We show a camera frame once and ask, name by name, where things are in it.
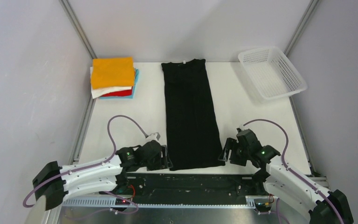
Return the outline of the black t-shirt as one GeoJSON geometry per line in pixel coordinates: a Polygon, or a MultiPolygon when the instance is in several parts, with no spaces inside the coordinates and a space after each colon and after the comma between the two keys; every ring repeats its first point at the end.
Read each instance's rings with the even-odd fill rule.
{"type": "Polygon", "coordinates": [[[171,171],[223,166],[213,98],[204,59],[162,63],[167,149],[171,171]]]}

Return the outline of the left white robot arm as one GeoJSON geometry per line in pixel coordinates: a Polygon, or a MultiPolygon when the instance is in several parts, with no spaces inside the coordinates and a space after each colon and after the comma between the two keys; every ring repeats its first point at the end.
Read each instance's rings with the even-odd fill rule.
{"type": "Polygon", "coordinates": [[[50,162],[33,179],[31,194],[36,200],[46,198],[46,210],[86,194],[103,191],[123,194],[129,186],[127,173],[143,167],[148,171],[172,168],[167,147],[151,140],[142,146],[123,147],[110,159],[70,166],[50,162]]]}

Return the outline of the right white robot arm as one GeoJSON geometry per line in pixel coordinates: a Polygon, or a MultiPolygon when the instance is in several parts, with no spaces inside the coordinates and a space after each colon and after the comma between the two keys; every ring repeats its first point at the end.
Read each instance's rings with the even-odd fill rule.
{"type": "Polygon", "coordinates": [[[252,175],[252,189],[259,195],[272,194],[290,205],[310,224],[352,224],[353,215],[346,195],[331,191],[301,174],[270,145],[262,146],[250,130],[237,130],[227,138],[220,161],[246,166],[250,161],[258,171],[252,175]]]}

